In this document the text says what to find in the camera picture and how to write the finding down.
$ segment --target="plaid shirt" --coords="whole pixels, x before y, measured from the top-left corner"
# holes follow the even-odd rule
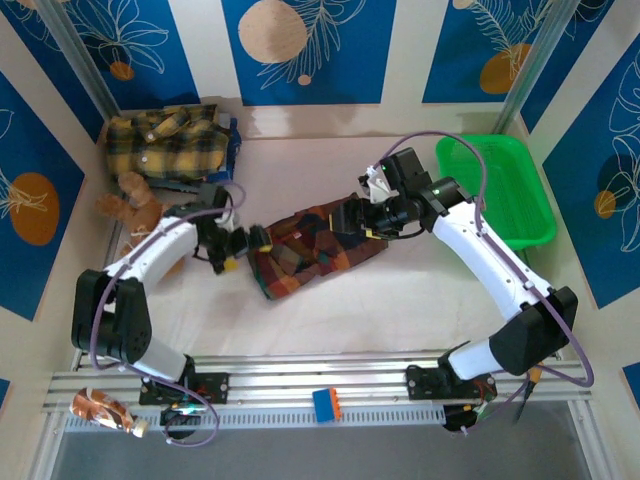
[[[230,131],[218,125],[216,105],[168,107],[131,119],[114,117],[107,131],[112,175],[196,180],[222,164]]]
[[[251,252],[249,264],[267,298],[284,297],[316,275],[346,270],[387,248],[388,242],[329,230],[329,214],[357,194],[303,210],[267,228],[273,248]]]

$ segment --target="yellow plaid shirt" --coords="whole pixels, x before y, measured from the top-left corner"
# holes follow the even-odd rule
[[[218,124],[216,105],[114,117],[107,130],[107,164],[114,176],[133,171],[150,178],[197,180],[218,171],[230,134]]]

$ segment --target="green basket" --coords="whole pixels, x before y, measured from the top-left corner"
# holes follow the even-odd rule
[[[489,225],[513,250],[542,245],[556,234],[549,200],[527,147],[506,135],[464,135],[487,163]],[[480,191],[482,171],[476,157],[460,142],[444,138],[436,146],[443,177],[453,177],[470,194]]]

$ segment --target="gray floor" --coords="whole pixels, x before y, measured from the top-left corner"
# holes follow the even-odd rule
[[[531,403],[468,438],[442,427],[228,430],[181,449],[152,432],[65,434],[56,480],[580,479],[590,478],[564,403]]]

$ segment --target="white table surface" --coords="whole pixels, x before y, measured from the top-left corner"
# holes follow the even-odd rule
[[[235,175],[248,192],[242,223],[267,226],[359,192],[357,177],[395,140],[245,142]],[[437,178],[436,142],[410,144]],[[503,324],[473,274],[428,234],[391,243],[364,264],[316,278],[276,301],[265,298],[246,259],[216,277],[207,262],[189,258],[182,272],[158,284],[149,309],[154,335],[191,355],[445,349]]]

